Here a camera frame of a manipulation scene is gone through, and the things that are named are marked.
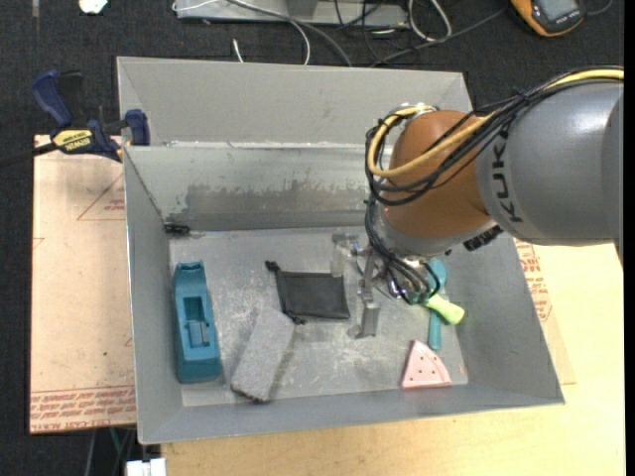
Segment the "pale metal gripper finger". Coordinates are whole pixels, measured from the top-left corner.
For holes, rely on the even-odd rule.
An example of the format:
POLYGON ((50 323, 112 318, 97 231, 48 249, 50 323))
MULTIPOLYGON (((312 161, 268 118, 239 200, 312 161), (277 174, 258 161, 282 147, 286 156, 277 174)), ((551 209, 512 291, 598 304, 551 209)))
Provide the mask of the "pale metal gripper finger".
POLYGON ((381 308, 378 303, 366 302, 363 305, 359 321, 348 330, 348 335, 354 339, 375 336, 378 328, 381 308))
POLYGON ((341 277, 349 257, 358 243, 357 233, 335 233, 331 236, 332 254, 330 260, 330 273, 333 277, 341 277))

